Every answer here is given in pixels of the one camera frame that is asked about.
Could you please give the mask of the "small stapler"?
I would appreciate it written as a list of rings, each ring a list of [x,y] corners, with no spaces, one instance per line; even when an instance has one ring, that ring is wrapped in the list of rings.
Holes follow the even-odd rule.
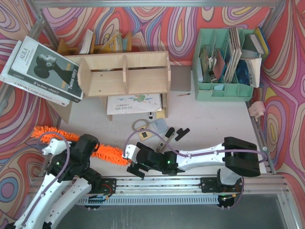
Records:
[[[156,152],[158,152],[158,153],[162,152],[162,150],[165,147],[165,142],[170,143],[170,141],[173,139],[174,136],[175,136],[175,129],[173,127],[170,127],[168,129],[168,131],[166,132],[163,140],[158,145]]]

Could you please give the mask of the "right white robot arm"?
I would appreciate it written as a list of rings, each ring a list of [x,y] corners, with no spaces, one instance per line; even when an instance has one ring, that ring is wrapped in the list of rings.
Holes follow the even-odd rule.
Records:
[[[127,145],[122,157],[132,162],[127,171],[140,178],[144,178],[144,172],[150,170],[175,176],[198,167],[219,166],[219,183],[233,186],[242,177],[258,177],[261,174],[257,146],[231,136],[210,148],[164,153],[138,142],[136,145]]]

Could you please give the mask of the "orange microfiber duster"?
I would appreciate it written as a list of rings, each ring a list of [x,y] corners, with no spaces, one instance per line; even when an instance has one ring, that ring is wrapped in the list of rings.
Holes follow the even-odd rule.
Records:
[[[74,133],[69,133],[63,130],[60,130],[56,127],[49,127],[49,126],[36,126],[33,129],[33,132],[31,134],[31,137],[33,138],[39,138],[42,134],[46,132],[56,132],[58,134],[63,135],[67,141],[78,141],[80,136],[76,135]],[[101,144],[96,152],[92,154],[92,157],[99,158],[101,160],[117,164],[120,166],[127,166],[131,163],[131,160],[124,159],[123,157],[123,151],[117,147],[112,146],[105,146]]]

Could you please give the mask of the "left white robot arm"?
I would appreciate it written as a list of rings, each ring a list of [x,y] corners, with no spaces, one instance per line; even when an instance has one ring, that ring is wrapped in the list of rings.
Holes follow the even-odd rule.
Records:
[[[67,141],[62,134],[51,138],[41,150],[52,160],[40,189],[20,218],[6,228],[54,229],[82,196],[97,192],[102,177],[90,167],[90,157],[99,146],[99,140],[89,134],[77,141]]]

